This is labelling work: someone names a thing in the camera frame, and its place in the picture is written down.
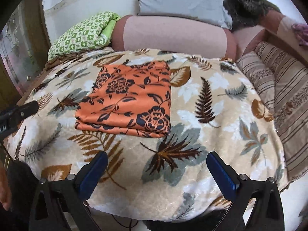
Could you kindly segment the person's left hand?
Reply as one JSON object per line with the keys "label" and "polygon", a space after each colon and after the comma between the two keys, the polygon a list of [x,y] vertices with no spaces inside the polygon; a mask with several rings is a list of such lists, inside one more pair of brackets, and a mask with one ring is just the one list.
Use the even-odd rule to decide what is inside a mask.
{"label": "person's left hand", "polygon": [[11,207],[12,193],[8,184],[6,171],[2,167],[0,169],[0,202],[6,211]]}

